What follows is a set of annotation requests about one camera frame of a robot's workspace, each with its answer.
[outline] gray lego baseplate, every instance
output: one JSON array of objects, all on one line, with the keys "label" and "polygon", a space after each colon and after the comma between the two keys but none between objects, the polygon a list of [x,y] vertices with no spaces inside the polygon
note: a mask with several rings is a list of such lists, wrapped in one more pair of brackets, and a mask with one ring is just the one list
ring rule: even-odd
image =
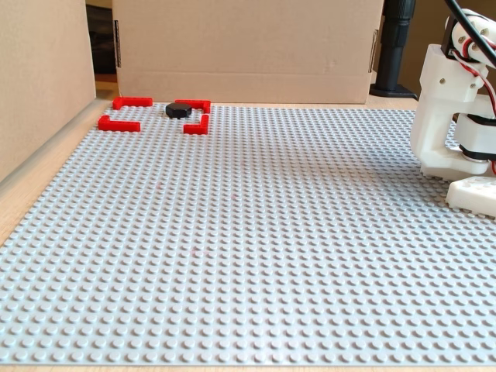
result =
[{"label": "gray lego baseplate", "polygon": [[[496,364],[496,224],[413,112],[108,110],[0,248],[0,361]],[[200,112],[195,112],[199,121]]]}]

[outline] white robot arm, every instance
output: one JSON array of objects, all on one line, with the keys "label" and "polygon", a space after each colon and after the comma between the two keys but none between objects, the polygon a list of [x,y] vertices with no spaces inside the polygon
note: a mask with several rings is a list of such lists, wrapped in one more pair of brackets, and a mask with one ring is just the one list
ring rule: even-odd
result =
[{"label": "white robot arm", "polygon": [[[496,22],[464,12],[495,48]],[[496,97],[486,79],[487,66],[494,67],[462,25],[450,17],[443,45],[430,45],[427,50],[420,78],[422,94],[412,127],[412,150],[425,175],[459,180],[487,173],[491,161],[496,160]],[[477,93],[483,86],[489,96]],[[445,142],[457,113],[455,139],[460,148],[450,149]]]}]

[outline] cardboard wall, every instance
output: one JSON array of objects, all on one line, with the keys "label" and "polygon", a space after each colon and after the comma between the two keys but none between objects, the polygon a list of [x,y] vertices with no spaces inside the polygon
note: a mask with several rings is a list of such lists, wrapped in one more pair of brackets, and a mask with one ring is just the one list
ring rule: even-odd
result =
[{"label": "cardboard wall", "polygon": [[364,103],[381,10],[382,0],[116,0],[120,93]]},{"label": "cardboard wall", "polygon": [[0,181],[95,98],[84,0],[2,0]]}]

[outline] red lego brick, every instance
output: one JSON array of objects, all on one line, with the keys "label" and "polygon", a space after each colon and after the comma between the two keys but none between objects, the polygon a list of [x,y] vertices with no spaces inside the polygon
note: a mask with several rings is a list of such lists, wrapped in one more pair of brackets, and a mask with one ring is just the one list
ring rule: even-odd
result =
[{"label": "red lego brick", "polygon": [[123,106],[148,107],[151,105],[153,105],[153,99],[148,97],[117,97],[112,103],[114,110],[120,110]]},{"label": "red lego brick", "polygon": [[202,115],[200,124],[184,124],[184,134],[208,134],[208,115]]},{"label": "red lego brick", "polygon": [[189,104],[193,109],[197,110],[203,110],[205,114],[210,113],[210,101],[206,100],[200,100],[200,99],[176,99],[176,103],[187,103]]},{"label": "red lego brick", "polygon": [[98,120],[98,129],[110,130],[113,132],[140,132],[141,124],[140,122],[121,122],[110,120],[110,116],[103,115]]}]

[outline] black object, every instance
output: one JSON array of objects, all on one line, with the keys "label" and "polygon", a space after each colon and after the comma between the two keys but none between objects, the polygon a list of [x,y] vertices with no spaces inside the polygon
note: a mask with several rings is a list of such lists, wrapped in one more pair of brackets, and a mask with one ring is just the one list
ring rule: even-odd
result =
[{"label": "black object", "polygon": [[450,15],[448,18],[448,23],[446,24],[446,29],[444,30],[443,43],[441,44],[441,51],[444,53],[444,56],[451,60],[455,59],[455,57],[452,54],[452,50],[455,50],[455,46],[453,45],[452,35],[456,22],[457,20],[455,19],[455,17]]},{"label": "black object", "polygon": [[191,109],[187,103],[171,103],[165,108],[165,113],[171,119],[182,119],[191,115]]},{"label": "black object", "polygon": [[468,114],[467,116],[476,124],[480,124],[482,126],[496,126],[496,119],[488,119],[474,114]]},{"label": "black object", "polygon": [[[470,120],[480,126],[496,126],[496,119],[488,119],[473,114],[469,114],[467,116]],[[460,150],[462,150],[463,155],[469,157],[470,159],[496,161],[496,153],[478,153],[476,151],[469,151],[462,145],[460,145]]]},{"label": "black object", "polygon": [[467,150],[462,145],[460,145],[460,150],[462,150],[463,155],[470,159],[496,161],[496,154],[494,153],[476,153],[475,151]]},{"label": "black object", "polygon": [[86,5],[86,14],[93,55],[93,71],[96,74],[115,74],[112,10]]},{"label": "black object", "polygon": [[496,53],[492,50],[486,40],[484,40],[484,38],[479,34],[475,27],[472,26],[472,23],[470,23],[456,0],[445,0],[445,3],[448,5],[453,17],[455,17],[460,25],[462,25],[463,29],[468,33],[468,36],[470,36],[475,45],[480,48],[482,53],[484,53],[484,56],[488,58],[493,66],[496,66]]},{"label": "black object", "polygon": [[414,11],[415,0],[384,2],[381,55],[375,84],[370,86],[371,95],[417,99],[415,93],[398,84],[403,48],[408,39],[408,27]]}]

